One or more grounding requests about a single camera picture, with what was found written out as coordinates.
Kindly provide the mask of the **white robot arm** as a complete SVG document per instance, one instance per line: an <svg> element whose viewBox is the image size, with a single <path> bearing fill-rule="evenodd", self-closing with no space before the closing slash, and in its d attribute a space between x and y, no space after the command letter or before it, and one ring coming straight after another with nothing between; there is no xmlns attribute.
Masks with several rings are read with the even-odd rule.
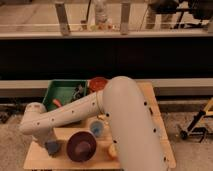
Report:
<svg viewBox="0 0 213 171"><path fill-rule="evenodd" d="M50 112L40 103L30 103L25 109L20 131L37 136L100 113L107 117L124 171L168 171L148 102L136 81L129 77L114 77L104 89Z"/></svg>

